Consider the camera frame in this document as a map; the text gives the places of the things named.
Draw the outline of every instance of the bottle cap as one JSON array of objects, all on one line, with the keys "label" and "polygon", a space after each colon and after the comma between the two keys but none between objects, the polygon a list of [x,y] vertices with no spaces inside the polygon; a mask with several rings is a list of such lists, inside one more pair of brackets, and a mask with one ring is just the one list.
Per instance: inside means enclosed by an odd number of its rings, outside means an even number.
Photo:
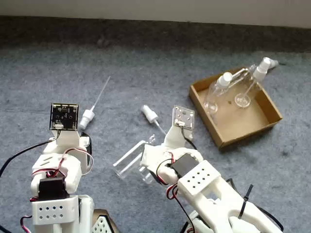
[{"label": "bottle cap", "polygon": [[232,74],[230,72],[226,72],[218,78],[217,86],[219,88],[226,88],[229,86],[231,80],[232,80]]}]

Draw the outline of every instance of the white spray nozzle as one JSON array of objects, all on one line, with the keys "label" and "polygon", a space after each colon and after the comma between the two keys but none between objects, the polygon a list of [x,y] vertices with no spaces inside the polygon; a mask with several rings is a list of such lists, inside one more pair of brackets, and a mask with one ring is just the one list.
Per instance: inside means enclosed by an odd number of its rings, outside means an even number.
[{"label": "white spray nozzle", "polygon": [[226,88],[229,86],[231,80],[232,80],[232,74],[230,72],[226,72],[218,78],[217,86],[219,88]]},{"label": "white spray nozzle", "polygon": [[271,58],[269,58],[269,57],[264,57],[264,59],[265,59],[265,58],[268,58],[268,59],[270,60],[270,67],[269,67],[269,69],[272,69],[272,68],[274,68],[274,67],[276,67],[276,66],[279,65],[278,60],[273,60],[273,59],[271,59]]},{"label": "white spray nozzle", "polygon": [[79,123],[81,129],[85,130],[89,122],[94,118],[95,114],[92,110],[86,109],[82,115],[82,120]]},{"label": "white spray nozzle", "polygon": [[259,66],[256,67],[253,77],[256,79],[257,82],[262,82],[263,79],[266,77],[268,69],[271,66],[270,58],[264,57]]},{"label": "white spray nozzle", "polygon": [[104,92],[104,89],[106,88],[107,86],[107,83],[108,81],[110,80],[110,77],[108,77],[108,79],[106,80],[101,92],[99,93],[94,105],[91,107],[91,109],[86,109],[82,115],[82,119],[79,123],[79,127],[82,129],[82,130],[85,130],[87,125],[89,124],[89,122],[94,118],[95,114],[93,113],[93,110],[97,104],[97,102],[99,101],[100,97],[102,96],[102,93]]},{"label": "white spray nozzle", "polygon": [[159,118],[158,115],[154,111],[152,111],[148,105],[143,105],[141,107],[141,111],[145,114],[149,123],[154,123],[154,121],[156,121]]}]

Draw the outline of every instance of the black cable tie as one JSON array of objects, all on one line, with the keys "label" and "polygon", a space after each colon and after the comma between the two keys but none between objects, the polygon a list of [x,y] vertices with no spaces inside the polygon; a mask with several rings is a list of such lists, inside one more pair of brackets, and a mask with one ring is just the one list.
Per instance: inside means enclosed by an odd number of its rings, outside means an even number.
[{"label": "black cable tie", "polygon": [[247,190],[247,193],[245,194],[245,196],[243,197],[244,199],[244,202],[243,202],[243,205],[242,205],[242,208],[241,208],[241,211],[240,211],[240,214],[238,216],[238,219],[241,219],[243,213],[244,213],[244,209],[245,209],[245,206],[246,206],[246,203],[248,202],[248,196],[250,195],[252,189],[253,189],[253,185],[251,184]]}]

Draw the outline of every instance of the clear glass bottle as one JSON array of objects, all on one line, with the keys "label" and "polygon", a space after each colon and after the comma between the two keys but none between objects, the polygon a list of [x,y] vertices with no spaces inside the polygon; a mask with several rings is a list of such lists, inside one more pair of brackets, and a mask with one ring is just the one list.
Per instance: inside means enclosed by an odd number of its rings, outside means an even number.
[{"label": "clear glass bottle", "polygon": [[259,83],[266,77],[270,67],[271,60],[265,57],[253,72],[244,77],[243,81],[241,81],[244,86],[243,92],[238,93],[234,97],[234,101],[239,107],[246,108],[250,105],[252,98],[260,91]]},{"label": "clear glass bottle", "polygon": [[217,112],[219,107],[217,101],[220,96],[228,91],[231,80],[232,74],[230,72],[226,72],[210,84],[208,93],[203,102],[203,106],[208,113],[214,114]]}]

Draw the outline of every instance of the gray carpet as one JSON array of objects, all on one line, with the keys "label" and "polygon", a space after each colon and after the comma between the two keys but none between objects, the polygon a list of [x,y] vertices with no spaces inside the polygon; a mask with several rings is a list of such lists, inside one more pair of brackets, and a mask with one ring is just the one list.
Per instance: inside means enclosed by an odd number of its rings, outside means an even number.
[{"label": "gray carpet", "polygon": [[[286,64],[264,81],[284,119],[219,151],[197,117],[193,141],[242,193],[252,183],[250,201],[274,214],[284,232],[310,232],[311,30],[0,17],[0,164],[51,136],[51,102],[78,103],[82,114],[113,74],[86,131],[96,163],[77,193],[107,209],[123,233],[177,233],[186,216],[165,198],[165,188],[144,184],[136,173],[122,181],[111,165],[153,133],[163,140],[140,113],[142,104],[168,130],[174,104],[194,108],[188,97],[192,82],[263,56]],[[22,232],[19,218],[31,214],[31,167],[42,150],[15,159],[0,179],[0,223],[12,232]],[[33,229],[30,220],[26,225]]]}]

